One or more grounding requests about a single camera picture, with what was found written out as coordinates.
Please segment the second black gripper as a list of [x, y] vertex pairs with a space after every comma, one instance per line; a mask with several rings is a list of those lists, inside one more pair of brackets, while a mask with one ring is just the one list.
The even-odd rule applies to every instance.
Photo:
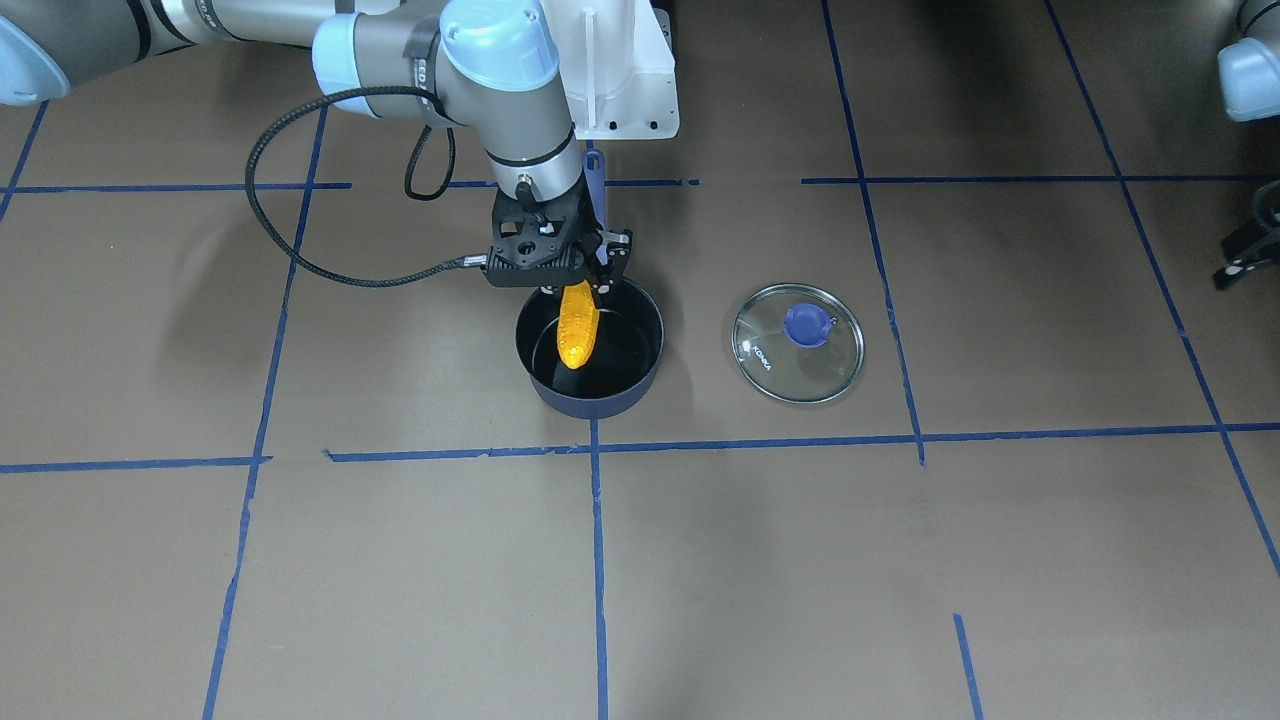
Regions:
[[1224, 264], [1213, 273], [1213, 286], [1226, 291], [1261, 268], [1279, 264], [1279, 181], [1260, 187], [1251, 199], [1251, 218], [1225, 237]]

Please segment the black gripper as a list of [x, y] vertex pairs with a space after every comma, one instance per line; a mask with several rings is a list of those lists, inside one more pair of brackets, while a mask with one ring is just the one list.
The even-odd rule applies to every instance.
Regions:
[[632, 246], [631, 231], [600, 231], [585, 186], [526, 202], [499, 190], [486, 281], [499, 288], [540, 287], [550, 297], [588, 281], [603, 296], [623, 283]]

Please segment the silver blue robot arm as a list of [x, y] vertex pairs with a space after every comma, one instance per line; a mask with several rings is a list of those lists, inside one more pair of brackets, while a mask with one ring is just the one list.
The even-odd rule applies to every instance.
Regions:
[[[271, 241], [315, 275], [389, 288], [475, 266], [495, 287], [581, 284], [595, 295], [625, 277], [631, 236], [608, 231], [594, 211], [561, 51], [539, 1], [5, 1], [1, 27], [1, 96], [14, 108], [197, 45], [307, 50], [321, 95], [262, 132], [243, 186]], [[256, 174], [287, 126], [329, 106], [420, 122], [419, 146], [434, 129], [474, 129], [498, 184], [489, 250], [381, 281], [306, 260], [269, 220]]]

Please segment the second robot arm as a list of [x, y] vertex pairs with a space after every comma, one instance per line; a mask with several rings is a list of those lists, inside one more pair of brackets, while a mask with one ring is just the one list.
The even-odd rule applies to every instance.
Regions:
[[[1279, 3], [1240, 1], [1235, 10], [1240, 38], [1217, 55], [1228, 117], [1235, 122], [1276, 119], [1279, 114]], [[1279, 181], [1251, 197], [1251, 218], [1221, 242], [1224, 264], [1213, 273], [1219, 291], [1279, 260]]]

